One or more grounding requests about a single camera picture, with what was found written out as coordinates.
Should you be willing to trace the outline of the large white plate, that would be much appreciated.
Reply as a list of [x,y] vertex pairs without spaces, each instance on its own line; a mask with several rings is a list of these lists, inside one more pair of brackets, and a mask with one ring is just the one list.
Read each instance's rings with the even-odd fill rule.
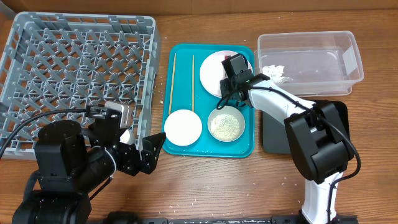
[[210,54],[200,67],[200,81],[204,89],[211,95],[221,98],[220,81],[226,78],[222,61],[227,56],[234,56],[237,52],[221,50]]

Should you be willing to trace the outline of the white tissue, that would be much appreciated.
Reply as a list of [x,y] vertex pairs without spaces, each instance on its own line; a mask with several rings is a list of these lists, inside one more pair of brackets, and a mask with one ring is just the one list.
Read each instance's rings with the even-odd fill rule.
[[262,73],[267,75],[274,83],[286,83],[293,79],[284,76],[283,65],[269,65],[262,68]]

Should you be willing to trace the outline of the small white bowl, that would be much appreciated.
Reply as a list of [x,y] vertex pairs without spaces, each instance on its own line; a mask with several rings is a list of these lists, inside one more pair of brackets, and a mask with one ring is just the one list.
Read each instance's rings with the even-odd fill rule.
[[164,123],[167,139],[177,146],[189,146],[201,136],[202,122],[191,110],[177,110],[171,113]]

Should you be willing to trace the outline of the grey bowl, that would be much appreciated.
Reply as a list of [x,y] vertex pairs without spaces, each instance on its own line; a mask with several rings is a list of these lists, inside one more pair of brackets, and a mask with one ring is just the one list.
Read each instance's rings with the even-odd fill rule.
[[209,130],[209,132],[210,132],[210,123],[211,123],[211,120],[212,120],[215,116],[217,116],[217,115],[219,115],[219,114],[230,114],[230,115],[235,116],[235,117],[238,119],[238,121],[239,121],[239,126],[240,126],[240,133],[239,133],[239,136],[238,136],[235,140],[237,140],[238,138],[240,138],[241,135],[243,134],[244,130],[245,130],[246,122],[245,122],[245,119],[244,119],[244,116],[243,116],[242,112],[240,112],[240,110],[238,110],[237,108],[232,107],[232,106],[225,106],[225,107],[222,108],[221,110],[215,109],[215,110],[213,110],[213,111],[210,113],[210,115],[209,115],[209,117],[208,117],[208,130]]

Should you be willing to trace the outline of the wooden chopstick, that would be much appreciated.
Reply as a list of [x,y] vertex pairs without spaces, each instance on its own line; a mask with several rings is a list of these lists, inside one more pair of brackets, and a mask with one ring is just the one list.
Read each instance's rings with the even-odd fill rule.
[[195,56],[192,55],[192,111],[195,112]]
[[174,53],[174,63],[173,63],[173,68],[172,68],[172,80],[171,80],[171,86],[170,86],[169,115],[172,113],[172,101],[173,101],[173,95],[174,95],[176,59],[177,59],[177,53]]

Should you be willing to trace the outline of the white rice pile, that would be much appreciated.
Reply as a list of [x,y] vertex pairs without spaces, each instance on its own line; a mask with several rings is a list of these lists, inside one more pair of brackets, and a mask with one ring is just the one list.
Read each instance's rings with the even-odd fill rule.
[[240,133],[238,119],[230,114],[219,114],[210,123],[210,133],[220,141],[234,141]]

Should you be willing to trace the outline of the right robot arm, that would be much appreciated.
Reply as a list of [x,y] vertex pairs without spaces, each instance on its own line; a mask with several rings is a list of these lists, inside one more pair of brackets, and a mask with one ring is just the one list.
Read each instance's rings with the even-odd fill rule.
[[348,112],[337,102],[310,101],[281,88],[262,73],[254,75],[243,54],[225,56],[218,110],[230,99],[261,110],[285,128],[293,162],[305,178],[301,223],[356,223],[335,210],[338,184],[356,176],[361,159],[349,136]]

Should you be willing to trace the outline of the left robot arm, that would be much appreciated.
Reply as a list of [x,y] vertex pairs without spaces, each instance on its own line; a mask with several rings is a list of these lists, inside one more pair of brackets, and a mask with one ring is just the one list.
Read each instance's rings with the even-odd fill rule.
[[87,128],[61,120],[40,129],[34,146],[38,170],[27,181],[13,223],[86,223],[91,200],[117,171],[135,176],[155,170],[165,133],[136,146],[130,106],[108,102],[82,112],[94,120]]

